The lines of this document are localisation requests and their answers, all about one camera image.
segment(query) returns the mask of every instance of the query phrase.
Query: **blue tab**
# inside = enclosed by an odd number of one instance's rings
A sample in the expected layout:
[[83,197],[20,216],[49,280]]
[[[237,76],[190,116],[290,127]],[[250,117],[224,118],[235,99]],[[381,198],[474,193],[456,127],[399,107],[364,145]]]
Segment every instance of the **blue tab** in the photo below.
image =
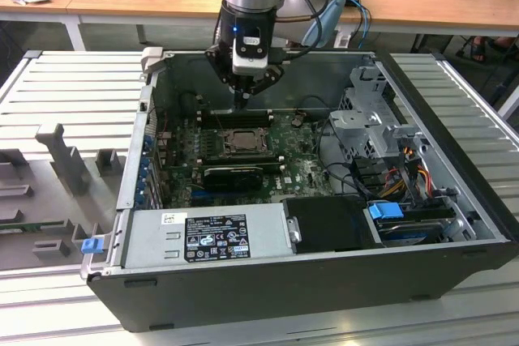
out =
[[104,238],[89,238],[83,241],[81,253],[83,254],[101,254],[103,252]]
[[404,217],[398,203],[375,203],[368,210],[373,220]]

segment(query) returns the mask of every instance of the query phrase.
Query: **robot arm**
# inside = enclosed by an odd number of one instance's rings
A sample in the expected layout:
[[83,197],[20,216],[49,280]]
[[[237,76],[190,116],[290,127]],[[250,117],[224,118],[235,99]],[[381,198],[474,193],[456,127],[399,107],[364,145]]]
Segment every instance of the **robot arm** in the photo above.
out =
[[223,0],[217,42],[206,55],[234,92],[236,108],[282,77],[279,64],[289,58],[272,58],[274,35],[320,47],[337,25],[344,4],[345,0]]

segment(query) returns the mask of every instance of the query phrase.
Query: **table leg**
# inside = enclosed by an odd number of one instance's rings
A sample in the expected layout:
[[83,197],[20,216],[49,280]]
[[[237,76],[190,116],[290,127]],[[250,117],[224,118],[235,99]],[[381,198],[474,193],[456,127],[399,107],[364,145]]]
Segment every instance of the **table leg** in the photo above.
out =
[[139,37],[139,43],[140,44],[147,44],[148,40],[146,39],[146,32],[144,31],[144,25],[137,24],[137,36]]
[[506,121],[517,107],[519,107],[519,86],[516,87],[497,113]]
[[71,39],[72,47],[74,48],[74,50],[86,50],[83,42],[83,37],[81,36],[81,30],[79,30],[79,21],[69,19],[63,23],[65,24],[66,30],[68,31],[68,36]]

